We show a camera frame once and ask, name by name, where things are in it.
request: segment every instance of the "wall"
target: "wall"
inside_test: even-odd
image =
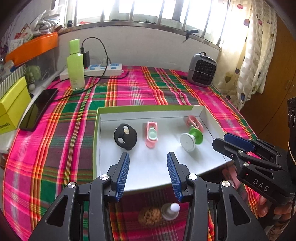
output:
[[[59,46],[55,57],[57,69],[66,65],[69,55],[69,40],[80,39],[80,44],[87,37],[98,37],[104,43],[108,56],[113,63],[161,67],[188,71],[192,56],[204,51],[213,59],[217,59],[219,51],[185,36],[143,27],[110,26],[95,27],[72,31],[59,36]],[[84,43],[85,51],[90,51],[91,64],[99,64],[105,58],[101,43],[89,39]]]

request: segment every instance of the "charging cable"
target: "charging cable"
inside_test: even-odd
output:
[[[60,101],[60,100],[62,100],[62,99],[65,99],[65,98],[68,98],[68,97],[71,97],[71,96],[80,95],[80,94],[82,94],[83,92],[86,92],[86,91],[92,89],[94,86],[96,86],[96,85],[98,84],[98,82],[99,82],[101,79],[110,79],[110,78],[108,78],[108,77],[103,77],[104,74],[105,74],[105,72],[106,72],[106,70],[107,70],[107,67],[108,67],[108,65],[109,65],[109,57],[108,57],[108,54],[107,54],[107,50],[106,50],[106,48],[105,48],[105,45],[104,45],[103,42],[102,42],[99,38],[97,38],[97,37],[88,37],[88,38],[84,39],[83,42],[82,42],[82,44],[81,44],[81,52],[84,52],[83,43],[84,43],[85,40],[87,40],[87,39],[97,39],[97,40],[99,40],[99,41],[101,42],[101,44],[103,45],[103,48],[104,48],[104,50],[105,50],[105,54],[106,54],[106,58],[107,58],[107,65],[106,65],[106,67],[105,67],[105,70],[104,70],[103,74],[102,74],[101,76],[90,76],[90,75],[85,75],[84,77],[93,77],[93,78],[99,78],[99,79],[98,79],[97,82],[95,82],[92,86],[88,87],[87,89],[85,89],[85,90],[83,90],[83,91],[80,91],[80,92],[78,92],[78,93],[72,93],[72,94],[70,94],[70,95],[66,95],[66,96],[61,97],[61,98],[59,98],[59,99],[53,100],[54,102],[55,102],[55,101]],[[125,76],[123,76],[123,77],[112,78],[112,79],[120,80],[120,79],[123,79],[123,78],[127,77],[128,75],[129,75],[129,71],[127,71],[127,73],[126,73]],[[55,83],[55,84],[51,87],[51,89],[52,89],[54,86],[56,86],[57,84],[59,84],[59,83],[65,81],[65,80],[61,80],[61,81]]]

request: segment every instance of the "black cable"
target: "black cable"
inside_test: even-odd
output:
[[[296,201],[296,194],[294,194],[294,199],[293,199],[293,202],[292,202],[291,218],[294,215],[295,201]]]
[[[64,80],[61,80],[61,81],[56,82],[56,83],[51,87],[51,89],[52,89],[54,86],[56,86],[57,84],[59,84],[59,83],[65,81],[65,80],[68,80],[68,79],[64,79]]]
[[[88,37],[88,38],[84,39],[83,42],[82,42],[82,44],[81,44],[81,49],[82,49],[82,50],[84,49],[84,48],[83,48],[83,43],[84,43],[84,41],[87,40],[87,39],[97,39],[97,40],[99,40],[99,41],[101,42],[101,44],[103,45],[103,48],[104,48],[104,50],[105,50],[105,54],[106,54],[106,58],[107,58],[107,65],[106,65],[106,68],[105,68],[105,70],[104,70],[104,72],[103,72],[103,74],[102,74],[102,76],[104,76],[104,74],[105,74],[105,72],[106,72],[106,70],[107,70],[107,66],[108,66],[108,64],[109,64],[109,57],[108,57],[108,54],[107,54],[107,50],[106,50],[106,48],[105,48],[105,45],[104,45],[103,42],[102,42],[99,38],[97,38],[97,37]],[[98,83],[100,80],[101,80],[101,77],[99,77],[98,81],[97,81],[96,83],[94,83],[92,86],[88,87],[87,89],[85,89],[85,90],[83,90],[83,91],[81,91],[81,92],[79,92],[79,93],[72,93],[72,94],[70,94],[70,95],[66,95],[66,96],[64,96],[64,97],[62,97],[62,98],[59,98],[59,99],[54,100],[54,102],[55,102],[55,101],[60,101],[60,100],[62,100],[62,99],[65,99],[65,98],[68,98],[68,97],[71,97],[71,96],[75,96],[75,95],[82,94],[83,92],[86,92],[86,91],[92,89],[94,86],[96,86],[97,83]]]
[[[84,77],[101,78],[101,79],[105,79],[105,80],[108,80],[108,79],[121,80],[121,79],[124,79],[125,77],[127,77],[128,75],[129,75],[129,71],[127,71],[126,74],[125,74],[124,76],[122,76],[122,77],[118,77],[118,78],[109,78],[109,77],[105,77],[105,78],[104,78],[104,77],[101,77],[101,76],[90,76],[90,75],[85,75]],[[51,89],[53,89],[53,87],[56,86],[57,84],[59,84],[59,83],[65,81],[65,80],[68,80],[68,79],[64,79],[64,80],[61,80],[61,81],[55,83],[55,84],[51,87]]]
[[[124,79],[125,77],[127,77],[129,75],[129,71],[126,72],[125,76],[123,77],[118,77],[118,78],[109,78],[109,77],[100,77],[101,79],[105,79],[105,80],[108,80],[108,79],[112,79],[112,80],[120,80],[120,79]],[[99,78],[99,76],[90,76],[90,75],[85,75],[85,77],[96,77],[96,78]]]

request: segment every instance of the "white box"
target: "white box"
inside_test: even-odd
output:
[[[192,152],[185,151],[180,136],[189,131],[185,118],[196,116],[204,127],[203,142]],[[157,122],[158,141],[153,149],[145,144],[145,124]],[[114,141],[117,126],[125,123],[137,132],[137,143],[126,151]],[[124,191],[137,191],[170,184],[167,154],[173,151],[181,164],[197,175],[226,164],[231,159],[216,152],[212,141],[224,137],[224,131],[204,106],[142,105],[98,108],[94,133],[93,178],[106,174],[117,164],[122,152],[130,155],[130,168]]]

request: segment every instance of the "power strip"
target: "power strip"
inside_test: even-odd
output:
[[[92,64],[84,70],[84,75],[100,77],[104,73],[105,68],[105,66],[101,66],[100,64]],[[109,64],[104,76],[119,76],[122,73],[122,64]],[[68,69],[65,69],[59,77],[61,80],[69,79]]]

